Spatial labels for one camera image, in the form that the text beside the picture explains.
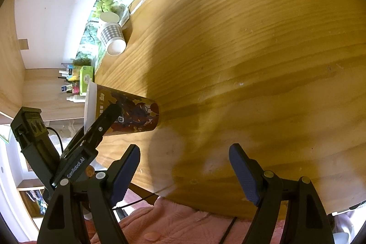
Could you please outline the brown printed paper cup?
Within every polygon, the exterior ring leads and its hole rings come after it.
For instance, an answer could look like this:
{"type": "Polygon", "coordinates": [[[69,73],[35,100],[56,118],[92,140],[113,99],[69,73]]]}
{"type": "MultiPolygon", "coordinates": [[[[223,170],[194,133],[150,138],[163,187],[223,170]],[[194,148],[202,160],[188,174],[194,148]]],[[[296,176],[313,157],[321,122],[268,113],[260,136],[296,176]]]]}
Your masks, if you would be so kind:
{"type": "Polygon", "coordinates": [[[90,82],[84,107],[84,130],[87,131],[112,104],[118,104],[121,112],[107,130],[108,136],[152,131],[158,125],[159,107],[153,100],[90,82]]]}

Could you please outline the grey checkered paper cup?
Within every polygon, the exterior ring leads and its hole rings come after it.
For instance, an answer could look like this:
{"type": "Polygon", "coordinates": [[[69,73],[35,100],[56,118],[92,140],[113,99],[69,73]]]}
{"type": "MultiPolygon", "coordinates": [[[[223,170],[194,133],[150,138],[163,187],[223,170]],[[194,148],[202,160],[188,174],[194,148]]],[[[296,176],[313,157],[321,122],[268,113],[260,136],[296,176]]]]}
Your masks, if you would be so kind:
{"type": "Polygon", "coordinates": [[[100,25],[98,37],[110,56],[118,56],[126,49],[126,41],[118,23],[109,22],[100,25]]]}

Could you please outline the white panda print cup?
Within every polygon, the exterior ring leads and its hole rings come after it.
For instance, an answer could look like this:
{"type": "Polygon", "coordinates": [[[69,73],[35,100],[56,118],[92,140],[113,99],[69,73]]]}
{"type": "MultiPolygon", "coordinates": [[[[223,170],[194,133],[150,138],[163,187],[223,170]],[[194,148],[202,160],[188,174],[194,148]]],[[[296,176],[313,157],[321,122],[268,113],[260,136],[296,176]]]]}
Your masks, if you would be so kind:
{"type": "Polygon", "coordinates": [[[118,23],[120,21],[119,15],[114,12],[103,12],[99,16],[99,25],[108,23],[118,23]]]}

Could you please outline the white plastic bottle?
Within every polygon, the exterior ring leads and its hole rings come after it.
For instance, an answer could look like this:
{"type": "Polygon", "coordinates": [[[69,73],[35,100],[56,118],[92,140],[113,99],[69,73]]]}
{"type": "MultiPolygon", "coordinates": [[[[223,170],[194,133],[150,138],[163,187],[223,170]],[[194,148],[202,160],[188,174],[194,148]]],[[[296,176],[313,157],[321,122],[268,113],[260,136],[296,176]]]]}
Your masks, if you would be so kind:
{"type": "Polygon", "coordinates": [[[66,97],[66,100],[73,103],[85,103],[86,97],[80,95],[72,95],[70,97],[66,97]]]}

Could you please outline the red small container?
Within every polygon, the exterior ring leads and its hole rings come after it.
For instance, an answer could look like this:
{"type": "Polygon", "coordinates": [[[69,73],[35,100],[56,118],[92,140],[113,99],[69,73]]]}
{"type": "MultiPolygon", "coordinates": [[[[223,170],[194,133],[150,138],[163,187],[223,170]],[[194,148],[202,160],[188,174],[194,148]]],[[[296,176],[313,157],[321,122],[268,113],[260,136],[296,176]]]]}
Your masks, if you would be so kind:
{"type": "Polygon", "coordinates": [[[80,84],[79,81],[72,81],[72,94],[79,95],[80,94],[80,84]]]}

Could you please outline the green tissue box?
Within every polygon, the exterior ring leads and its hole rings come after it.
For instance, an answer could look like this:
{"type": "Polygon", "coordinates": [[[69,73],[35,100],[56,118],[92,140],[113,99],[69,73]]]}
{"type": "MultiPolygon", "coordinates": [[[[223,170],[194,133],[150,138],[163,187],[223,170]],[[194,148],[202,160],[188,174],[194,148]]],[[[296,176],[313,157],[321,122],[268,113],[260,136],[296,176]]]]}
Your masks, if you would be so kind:
{"type": "Polygon", "coordinates": [[[82,66],[79,73],[79,94],[86,96],[87,87],[90,82],[94,81],[94,67],[82,66]]]}

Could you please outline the pink fleece clothing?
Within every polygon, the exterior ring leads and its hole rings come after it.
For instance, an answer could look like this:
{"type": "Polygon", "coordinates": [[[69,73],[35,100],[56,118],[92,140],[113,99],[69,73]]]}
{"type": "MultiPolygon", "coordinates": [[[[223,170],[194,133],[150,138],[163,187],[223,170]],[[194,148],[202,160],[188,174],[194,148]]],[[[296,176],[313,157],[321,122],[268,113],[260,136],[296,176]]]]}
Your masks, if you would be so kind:
{"type": "Polygon", "coordinates": [[[250,219],[225,217],[158,198],[119,221],[128,243],[242,243],[250,219]]]}

